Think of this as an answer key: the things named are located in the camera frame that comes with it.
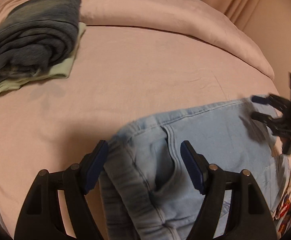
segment jeans pocket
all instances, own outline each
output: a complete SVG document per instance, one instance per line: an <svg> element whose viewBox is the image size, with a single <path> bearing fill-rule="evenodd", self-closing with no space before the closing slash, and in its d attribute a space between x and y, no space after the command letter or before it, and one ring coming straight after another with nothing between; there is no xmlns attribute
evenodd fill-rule
<svg viewBox="0 0 291 240"><path fill-rule="evenodd" d="M151 192L153 197L162 197L169 193L178 180L178 160L172 153L173 136L167 126L161 126L161 128L166 136L152 148L157 161L156 188Z"/></svg>

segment folded clothing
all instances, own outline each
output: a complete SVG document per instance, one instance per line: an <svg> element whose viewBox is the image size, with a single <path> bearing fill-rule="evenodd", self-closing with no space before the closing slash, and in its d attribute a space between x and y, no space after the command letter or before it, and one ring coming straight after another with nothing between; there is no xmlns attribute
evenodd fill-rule
<svg viewBox="0 0 291 240"><path fill-rule="evenodd" d="M29 0L0 25L0 81L47 73L73 51L81 0Z"/></svg>
<svg viewBox="0 0 291 240"><path fill-rule="evenodd" d="M16 79L7 78L1 81L0 93L5 92L5 91L18 90L24 84L28 82L32 82L32 81L39 81L39 80L49 79L49 78L68 78L72 70L74 59L78 51L81 36L83 35L85 29L86 29L86 25L84 23L79 23L79 33L78 33L76 44L74 46L73 51L65 60L63 60L59 64L52 66L47 73L42 73L41 75L32 76L32 77L24 77L24 78L16 78Z"/></svg>
<svg viewBox="0 0 291 240"><path fill-rule="evenodd" d="M289 182L289 157L273 157L276 137L250 118L252 111L276 117L272 107L241 99L155 114L123 127L109 141L100 176L110 240L187 238L204 196L180 156L184 140L225 171L250 170L274 213ZM230 201L227 191L215 237L224 232Z"/></svg>

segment wrinkled fabric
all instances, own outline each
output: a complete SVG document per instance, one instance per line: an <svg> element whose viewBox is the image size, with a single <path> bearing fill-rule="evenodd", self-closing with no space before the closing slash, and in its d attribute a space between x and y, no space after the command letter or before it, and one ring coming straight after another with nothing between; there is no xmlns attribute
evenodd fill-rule
<svg viewBox="0 0 291 240"><path fill-rule="evenodd" d="M51 78L68 78L70 76L74 59L79 48L81 36L83 35L85 29L86 29L86 25L84 23L79 23L79 33L78 33L77 41L76 41L73 51L69 54L68 58L63 60L61 63L52 66L49 72L46 74L33 76L33 77L17 78L17 79L8 78L1 81L0 94L2 92L18 90L24 84L28 82L46 80L46 79L51 79Z"/></svg>
<svg viewBox="0 0 291 240"><path fill-rule="evenodd" d="M0 82L47 73L73 51L81 0L29 0L0 25Z"/></svg>
<svg viewBox="0 0 291 240"><path fill-rule="evenodd" d="M108 235L112 240L186 239L204 196L192 185L180 156L189 140L198 154L225 171L251 171L273 213L290 177L286 155L271 156L276 137L252 111L270 106L249 99L155 114L123 127L110 141L100 176ZM226 192L215 236L227 222Z"/></svg>
<svg viewBox="0 0 291 240"><path fill-rule="evenodd" d="M0 0L0 22L13 6L24 1ZM274 79L260 48L223 13L200 0L82 0L80 20L88 26L135 26L192 36L228 51Z"/></svg>

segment pink bed sheet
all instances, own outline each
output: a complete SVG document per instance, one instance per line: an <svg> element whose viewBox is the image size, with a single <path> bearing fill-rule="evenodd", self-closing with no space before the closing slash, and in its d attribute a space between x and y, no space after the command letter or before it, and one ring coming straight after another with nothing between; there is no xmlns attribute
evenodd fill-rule
<svg viewBox="0 0 291 240"><path fill-rule="evenodd" d="M0 17L20 1L2 0ZM0 210L12 235L39 170L79 162L127 122L277 93L259 48L199 0L82 0L81 17L91 25L144 28L87 27L68 79L0 97ZM87 201L105 236L98 189ZM66 213L64 201L61 207ZM65 226L73 235L67 217Z"/></svg>

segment wall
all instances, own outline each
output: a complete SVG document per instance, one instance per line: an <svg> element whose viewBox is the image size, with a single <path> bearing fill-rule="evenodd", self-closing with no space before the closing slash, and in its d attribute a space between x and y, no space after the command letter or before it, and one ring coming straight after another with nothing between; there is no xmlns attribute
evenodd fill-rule
<svg viewBox="0 0 291 240"><path fill-rule="evenodd" d="M262 50L280 95L290 97L291 0L203 0L223 12Z"/></svg>

